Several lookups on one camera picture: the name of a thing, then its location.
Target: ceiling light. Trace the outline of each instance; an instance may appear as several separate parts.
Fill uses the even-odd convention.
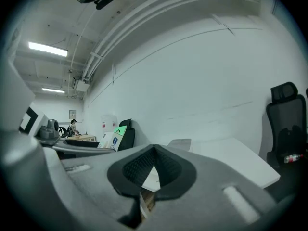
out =
[[[29,42],[29,48],[33,50],[44,51],[44,52],[48,52],[48,53],[52,53],[52,54],[56,54],[60,56],[65,56],[65,57],[67,56],[67,53],[68,53],[67,50],[61,50],[56,47],[52,47],[52,46],[48,46],[44,44],[32,43],[32,42]]]
[[[54,91],[54,92],[65,93],[65,91],[63,91],[63,90],[55,90],[55,89],[49,89],[49,88],[42,88],[42,89],[46,90],[46,91]]]

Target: office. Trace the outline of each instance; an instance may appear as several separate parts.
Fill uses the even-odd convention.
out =
[[[276,0],[115,0],[99,11],[36,1],[14,65],[49,119],[67,127],[75,111],[79,132],[97,141],[102,116],[115,115],[116,125],[132,118],[134,146],[191,139],[197,151],[233,138],[265,162],[270,89],[293,82],[306,98],[307,53]]]

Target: person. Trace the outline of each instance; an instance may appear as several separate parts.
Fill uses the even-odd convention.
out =
[[[76,129],[76,123],[77,121],[75,119],[71,120],[71,129],[73,131],[73,134],[78,134],[79,131]]]

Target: gray chair armrest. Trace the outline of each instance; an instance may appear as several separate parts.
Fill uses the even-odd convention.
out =
[[[266,154],[266,161],[272,168],[279,168],[279,163],[274,152],[268,152]]]

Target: desk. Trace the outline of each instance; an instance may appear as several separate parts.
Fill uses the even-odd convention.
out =
[[[219,160],[261,188],[280,178],[271,166],[235,138],[205,142],[192,140],[189,152]],[[152,192],[160,189],[158,173],[154,167],[142,187]]]
[[[91,142],[96,142],[96,137],[93,135],[85,134],[85,135],[80,135],[80,136],[72,136],[68,137],[67,139],[69,140],[79,140],[79,141],[91,141]]]

